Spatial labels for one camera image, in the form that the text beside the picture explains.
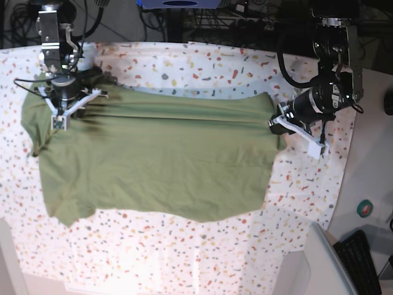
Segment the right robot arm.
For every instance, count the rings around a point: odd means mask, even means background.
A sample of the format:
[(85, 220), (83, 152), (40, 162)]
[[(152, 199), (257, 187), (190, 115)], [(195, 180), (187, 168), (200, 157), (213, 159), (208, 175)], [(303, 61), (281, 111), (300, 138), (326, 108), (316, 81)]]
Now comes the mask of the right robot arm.
[(42, 98), (52, 112), (51, 126), (67, 129), (72, 117), (82, 117), (89, 101), (106, 92), (94, 89), (90, 82), (102, 76), (93, 64), (81, 66), (86, 38), (101, 24), (107, 1), (95, 1), (98, 15), (91, 28), (80, 36), (73, 34), (76, 8), (70, 1), (32, 1), (38, 6), (36, 28), (41, 38), (39, 62), (44, 79), (30, 92)]

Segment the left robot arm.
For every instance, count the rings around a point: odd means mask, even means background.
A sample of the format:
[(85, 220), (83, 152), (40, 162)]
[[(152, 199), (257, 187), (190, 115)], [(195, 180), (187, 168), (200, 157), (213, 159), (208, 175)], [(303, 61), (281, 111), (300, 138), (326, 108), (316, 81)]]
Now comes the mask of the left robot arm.
[(286, 34), (282, 33), (277, 44), (277, 58), (280, 72), (291, 86), (304, 92), (296, 98), (277, 105), (276, 114), (268, 122), (275, 135), (291, 134), (289, 127), (278, 120), (294, 124), (309, 133), (310, 126), (321, 121), (326, 124), (335, 120), (336, 112), (358, 105), (364, 95), (362, 87), (362, 65), (359, 61), (357, 26), (354, 20), (359, 11), (352, 4), (334, 4), (315, 1), (310, 7), (315, 19), (312, 35), (314, 53), (318, 58), (317, 76), (308, 82), (297, 82), (286, 70), (283, 45)]

